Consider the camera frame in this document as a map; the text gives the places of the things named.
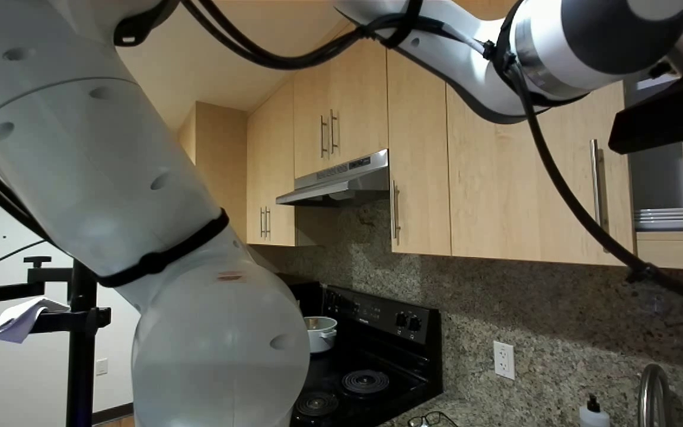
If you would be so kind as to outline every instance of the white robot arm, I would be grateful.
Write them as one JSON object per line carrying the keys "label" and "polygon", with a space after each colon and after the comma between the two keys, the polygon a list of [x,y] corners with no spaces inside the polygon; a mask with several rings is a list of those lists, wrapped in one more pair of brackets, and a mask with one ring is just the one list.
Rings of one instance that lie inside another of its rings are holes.
{"label": "white robot arm", "polygon": [[[0,178],[100,282],[130,280],[119,292],[142,313],[133,351],[138,425],[289,425],[308,368],[301,313],[251,261],[116,55],[116,45],[145,36],[126,33],[128,19],[145,17],[149,31],[175,5],[0,0]],[[375,33],[403,36],[396,50],[446,78],[481,116],[524,116],[508,76],[486,59],[503,21],[479,21],[451,0],[334,7],[360,26],[410,7],[439,31]],[[614,50],[602,19],[617,38],[645,31]],[[529,88],[555,104],[650,66],[681,28],[683,0],[526,0],[508,21],[508,45],[491,50],[517,55]]]}

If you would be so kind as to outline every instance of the range hood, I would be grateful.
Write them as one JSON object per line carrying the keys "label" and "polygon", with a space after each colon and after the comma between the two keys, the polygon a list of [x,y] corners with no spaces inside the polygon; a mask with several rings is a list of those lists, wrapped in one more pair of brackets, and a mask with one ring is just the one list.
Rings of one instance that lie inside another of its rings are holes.
{"label": "range hood", "polygon": [[275,202],[292,206],[339,206],[384,197],[389,197],[389,149],[301,176],[294,180],[294,192]]}

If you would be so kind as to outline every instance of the black stove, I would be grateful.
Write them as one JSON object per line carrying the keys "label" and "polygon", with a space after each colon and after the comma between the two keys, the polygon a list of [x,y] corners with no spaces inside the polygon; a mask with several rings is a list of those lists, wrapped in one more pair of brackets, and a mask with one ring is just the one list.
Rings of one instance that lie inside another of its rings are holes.
{"label": "black stove", "polygon": [[439,311],[332,285],[292,287],[306,316],[332,316],[332,351],[311,358],[292,427],[375,427],[441,394]]}

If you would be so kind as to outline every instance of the electrical outlet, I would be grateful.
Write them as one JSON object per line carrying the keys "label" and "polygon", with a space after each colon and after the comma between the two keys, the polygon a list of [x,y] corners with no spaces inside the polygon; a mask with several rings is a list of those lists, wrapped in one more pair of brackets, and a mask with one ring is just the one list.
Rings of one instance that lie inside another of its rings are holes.
{"label": "electrical outlet", "polygon": [[515,380],[515,353],[505,342],[493,342],[493,372]]}
{"label": "electrical outlet", "polygon": [[97,377],[109,375],[109,361],[107,358],[97,358],[95,375]]}

